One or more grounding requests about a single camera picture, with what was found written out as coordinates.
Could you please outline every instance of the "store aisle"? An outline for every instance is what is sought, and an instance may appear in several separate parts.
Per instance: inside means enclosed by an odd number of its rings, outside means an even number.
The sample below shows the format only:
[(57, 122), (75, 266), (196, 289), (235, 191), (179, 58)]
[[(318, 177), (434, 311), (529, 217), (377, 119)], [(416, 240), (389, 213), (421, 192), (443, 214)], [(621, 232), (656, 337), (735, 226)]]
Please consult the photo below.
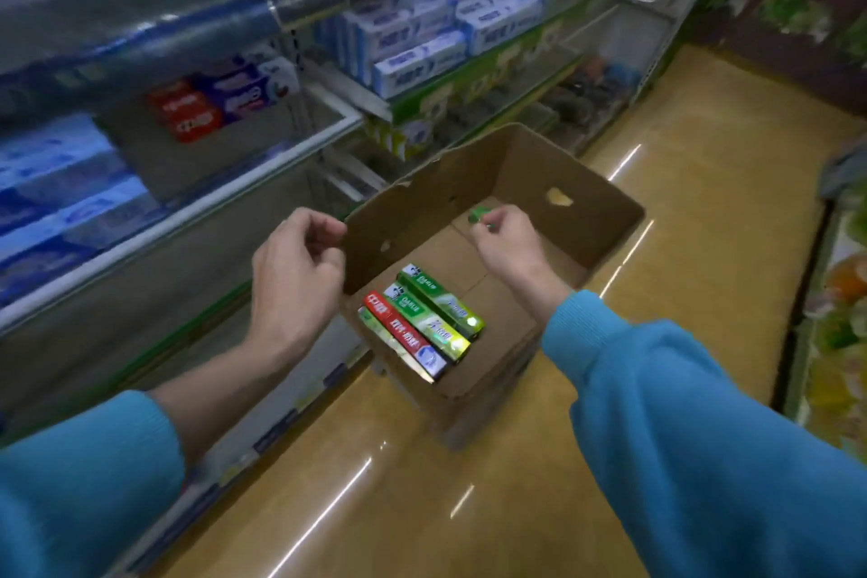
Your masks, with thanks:
[[(859, 124), (684, 49), (585, 156), (648, 210), (589, 288), (632, 321), (685, 326), (766, 401), (818, 223), (818, 169)], [(536, 358), (475, 442), (450, 452), (367, 371), (154, 575), (641, 575), (572, 437), (574, 397)]]

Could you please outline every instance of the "person's left hand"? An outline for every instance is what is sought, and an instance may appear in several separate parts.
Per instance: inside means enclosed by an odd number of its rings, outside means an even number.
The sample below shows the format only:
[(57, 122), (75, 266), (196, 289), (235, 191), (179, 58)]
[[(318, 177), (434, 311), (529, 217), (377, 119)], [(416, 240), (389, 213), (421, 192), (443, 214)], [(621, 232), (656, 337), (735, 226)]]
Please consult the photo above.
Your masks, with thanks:
[(346, 225), (296, 209), (253, 255), (247, 350), (283, 370), (303, 358), (331, 322), (343, 288)]

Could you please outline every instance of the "yellow floor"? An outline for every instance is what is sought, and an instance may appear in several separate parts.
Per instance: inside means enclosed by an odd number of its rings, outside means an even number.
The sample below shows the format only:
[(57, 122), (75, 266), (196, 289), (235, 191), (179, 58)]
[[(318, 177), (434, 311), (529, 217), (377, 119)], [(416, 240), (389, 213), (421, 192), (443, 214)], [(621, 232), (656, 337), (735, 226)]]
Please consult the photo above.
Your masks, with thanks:
[[(684, 49), (584, 157), (648, 210), (590, 288), (632, 321), (680, 323), (766, 401), (818, 222), (818, 169), (860, 125)], [(574, 397), (538, 358), (475, 442), (450, 452), (367, 371), (154, 574), (642, 575), (572, 437)]]

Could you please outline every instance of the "hand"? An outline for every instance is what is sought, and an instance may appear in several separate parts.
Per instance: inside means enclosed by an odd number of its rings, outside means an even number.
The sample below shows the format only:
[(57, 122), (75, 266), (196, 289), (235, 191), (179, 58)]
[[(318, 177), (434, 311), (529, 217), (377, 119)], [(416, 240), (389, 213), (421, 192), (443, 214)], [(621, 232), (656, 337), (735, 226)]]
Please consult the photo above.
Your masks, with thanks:
[(253, 255), (253, 296), (245, 350), (284, 370), (300, 361), (331, 322), (346, 257), (346, 225), (296, 209)]
[(470, 231), (488, 272), (502, 279), (545, 326), (572, 289), (551, 269), (527, 214), (517, 206), (501, 206), (484, 215)]

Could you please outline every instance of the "tiled floor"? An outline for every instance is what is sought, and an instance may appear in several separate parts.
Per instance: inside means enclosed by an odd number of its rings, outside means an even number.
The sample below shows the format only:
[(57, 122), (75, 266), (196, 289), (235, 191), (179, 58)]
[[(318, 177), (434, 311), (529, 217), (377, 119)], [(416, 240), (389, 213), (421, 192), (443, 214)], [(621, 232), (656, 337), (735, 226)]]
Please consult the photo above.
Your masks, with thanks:
[[(648, 210), (589, 288), (632, 321), (680, 323), (766, 401), (818, 222), (818, 169), (859, 126), (684, 49), (584, 157)], [(154, 574), (642, 575), (572, 437), (574, 397), (537, 358), (475, 442), (450, 452), (368, 371)]]

